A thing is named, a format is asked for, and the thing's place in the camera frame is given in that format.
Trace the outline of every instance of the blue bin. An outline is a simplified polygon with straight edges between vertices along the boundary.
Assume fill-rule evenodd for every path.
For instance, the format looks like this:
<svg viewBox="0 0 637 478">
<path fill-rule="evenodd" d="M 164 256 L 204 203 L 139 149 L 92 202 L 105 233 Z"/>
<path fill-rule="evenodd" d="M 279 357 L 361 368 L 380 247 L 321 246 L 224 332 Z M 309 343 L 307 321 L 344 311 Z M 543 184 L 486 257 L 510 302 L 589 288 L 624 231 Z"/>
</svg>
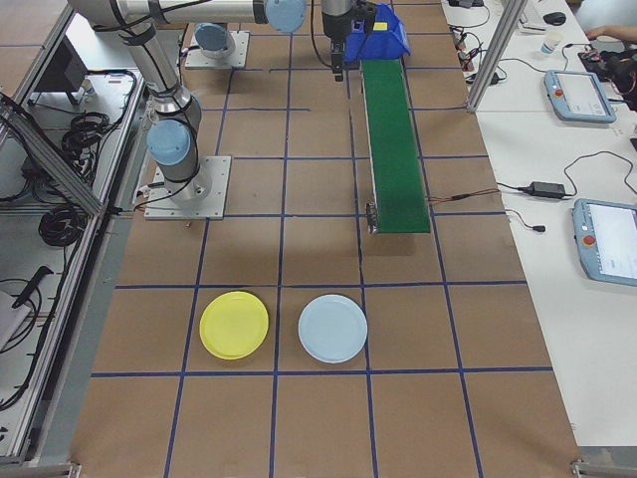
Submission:
<svg viewBox="0 0 637 478">
<path fill-rule="evenodd" d="M 346 63 L 358 60 L 397 60 L 404 53 L 411 55 L 405 27 L 386 3 L 379 3 L 376 7 L 376 24 L 381 22 L 387 24 L 387 30 L 374 30 L 366 42 L 362 22 L 354 23 L 345 43 Z"/>
</svg>

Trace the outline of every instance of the conveyor belt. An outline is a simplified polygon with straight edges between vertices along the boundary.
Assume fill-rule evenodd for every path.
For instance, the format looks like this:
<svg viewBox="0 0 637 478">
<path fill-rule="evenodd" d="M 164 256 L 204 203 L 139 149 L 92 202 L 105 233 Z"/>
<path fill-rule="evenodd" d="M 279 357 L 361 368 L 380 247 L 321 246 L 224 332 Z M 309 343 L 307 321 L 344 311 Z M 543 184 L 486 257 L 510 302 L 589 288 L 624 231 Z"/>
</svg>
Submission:
<svg viewBox="0 0 637 478">
<path fill-rule="evenodd" d="M 430 232 L 422 167 L 398 60 L 362 62 L 378 233 Z"/>
</svg>

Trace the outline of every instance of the paper cup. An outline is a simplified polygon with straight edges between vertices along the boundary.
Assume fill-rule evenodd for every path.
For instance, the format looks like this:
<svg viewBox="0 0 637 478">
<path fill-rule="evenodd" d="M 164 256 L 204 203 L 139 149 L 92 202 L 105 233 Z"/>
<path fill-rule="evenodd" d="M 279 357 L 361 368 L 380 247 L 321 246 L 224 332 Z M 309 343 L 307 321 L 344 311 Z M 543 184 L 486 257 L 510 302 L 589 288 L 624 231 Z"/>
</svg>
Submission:
<svg viewBox="0 0 637 478">
<path fill-rule="evenodd" d="M 561 33 L 555 32 L 554 30 L 546 32 L 544 42 L 541 44 L 541 51 L 550 55 L 555 51 L 555 48 L 557 48 L 557 45 L 559 45 L 559 42 L 561 42 L 563 38 L 564 36 Z"/>
</svg>

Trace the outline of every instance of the keyboard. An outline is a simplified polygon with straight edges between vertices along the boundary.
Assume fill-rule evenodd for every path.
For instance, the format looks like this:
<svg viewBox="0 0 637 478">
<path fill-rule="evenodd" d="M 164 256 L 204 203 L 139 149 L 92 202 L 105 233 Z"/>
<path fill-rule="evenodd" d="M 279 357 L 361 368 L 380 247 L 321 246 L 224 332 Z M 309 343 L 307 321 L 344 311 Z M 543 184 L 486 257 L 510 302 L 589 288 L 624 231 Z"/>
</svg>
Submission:
<svg viewBox="0 0 637 478">
<path fill-rule="evenodd" d="M 504 7 L 512 0 L 502 0 Z M 539 15 L 535 8 L 534 0 L 529 0 L 525 10 L 520 16 L 520 29 L 527 33 L 544 33 L 546 31 L 546 23 Z"/>
</svg>

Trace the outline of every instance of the black handle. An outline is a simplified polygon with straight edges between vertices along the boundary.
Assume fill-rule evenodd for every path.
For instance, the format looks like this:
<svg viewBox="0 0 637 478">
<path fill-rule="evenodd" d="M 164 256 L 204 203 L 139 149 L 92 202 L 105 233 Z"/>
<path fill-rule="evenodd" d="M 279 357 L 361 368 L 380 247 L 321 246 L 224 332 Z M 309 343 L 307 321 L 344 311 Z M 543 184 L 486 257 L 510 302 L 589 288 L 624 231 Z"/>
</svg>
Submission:
<svg viewBox="0 0 637 478">
<path fill-rule="evenodd" d="M 11 307 L 17 309 L 25 302 L 27 302 L 27 299 L 31 297 L 31 294 L 33 294 L 33 291 L 36 290 L 36 287 L 38 287 L 40 281 L 42 281 L 44 276 L 48 276 L 49 274 L 53 274 L 53 271 L 51 269 L 49 269 L 47 266 L 40 266 L 35 275 L 31 278 L 24 290 L 18 296 L 16 302 L 14 302 L 13 306 Z"/>
</svg>

